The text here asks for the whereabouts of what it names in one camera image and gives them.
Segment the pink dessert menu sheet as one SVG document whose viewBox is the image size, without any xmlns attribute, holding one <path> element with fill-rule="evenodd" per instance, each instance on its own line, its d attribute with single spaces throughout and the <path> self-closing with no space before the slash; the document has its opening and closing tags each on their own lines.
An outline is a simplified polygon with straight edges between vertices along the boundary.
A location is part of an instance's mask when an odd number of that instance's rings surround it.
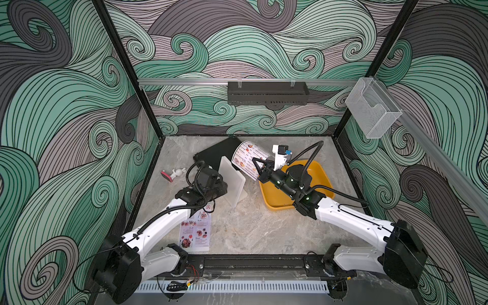
<svg viewBox="0 0 488 305">
<path fill-rule="evenodd" d="M 189 219 L 183 221 L 179 230 L 179 246 L 188 253 L 210 250 L 213 204 L 209 203 Z"/>
</svg>

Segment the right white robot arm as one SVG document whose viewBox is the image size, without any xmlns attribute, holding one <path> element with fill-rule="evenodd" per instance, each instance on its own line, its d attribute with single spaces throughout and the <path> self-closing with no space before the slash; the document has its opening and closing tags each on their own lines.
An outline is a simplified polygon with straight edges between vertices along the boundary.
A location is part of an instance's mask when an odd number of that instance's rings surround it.
<svg viewBox="0 0 488 305">
<path fill-rule="evenodd" d="M 357 248 L 334 246 L 324 256 L 324 263 L 334 271 L 381 273 L 406 288 L 418 287 L 428 253 L 411 224 L 382 220 L 340 204 L 321 193 L 321 185 L 312 187 L 309 175 L 301 186 L 302 165 L 283 172 L 271 160 L 253 158 L 252 162 L 259 181 L 272 183 L 291 198 L 301 215 L 333 224 L 368 243 L 368 247 Z"/>
</svg>

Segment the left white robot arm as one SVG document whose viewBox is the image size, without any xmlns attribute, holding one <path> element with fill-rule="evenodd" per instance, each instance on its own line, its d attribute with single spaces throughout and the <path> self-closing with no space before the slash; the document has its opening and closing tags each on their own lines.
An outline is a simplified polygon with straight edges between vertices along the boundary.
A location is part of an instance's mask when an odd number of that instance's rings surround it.
<svg viewBox="0 0 488 305">
<path fill-rule="evenodd" d="M 91 278 L 115 304 L 122 304 L 139 285 L 163 273 L 181 275 L 187 270 L 188 253 L 175 243 L 158 252 L 151 250 L 171 230 L 227 193 L 227 183 L 204 161 L 188 186 L 177 192 L 161 212 L 122 235 L 109 235 L 93 260 Z"/>
</svg>

